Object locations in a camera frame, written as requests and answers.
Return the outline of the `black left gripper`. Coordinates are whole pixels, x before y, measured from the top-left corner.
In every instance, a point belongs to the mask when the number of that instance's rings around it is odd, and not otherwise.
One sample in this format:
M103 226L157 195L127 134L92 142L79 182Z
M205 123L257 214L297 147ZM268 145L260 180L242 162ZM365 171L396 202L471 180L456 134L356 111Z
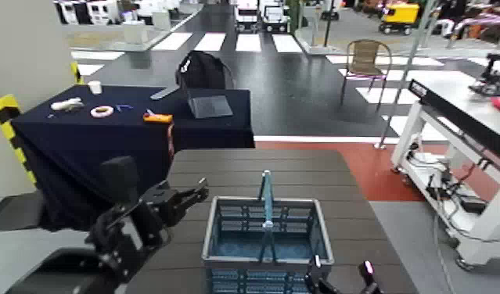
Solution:
M172 228L186 215L187 210L209 197L209 184L201 178L194 188L179 192L164 180L149 188L142 200L148 207L146 227L149 231L159 231L162 227Z

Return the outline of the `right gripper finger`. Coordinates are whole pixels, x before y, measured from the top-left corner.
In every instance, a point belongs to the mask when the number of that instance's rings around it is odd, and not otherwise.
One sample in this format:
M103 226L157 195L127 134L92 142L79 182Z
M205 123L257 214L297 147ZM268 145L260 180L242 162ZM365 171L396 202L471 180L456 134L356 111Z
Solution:
M335 292L334 287L328 283L320 273L322 263L319 255L314 255L308 263L304 275L304 284L311 294L331 294Z
M358 270L365 283L365 287L360 291L361 294L383 294L383 290L374 278L374 267L370 261L363 261Z

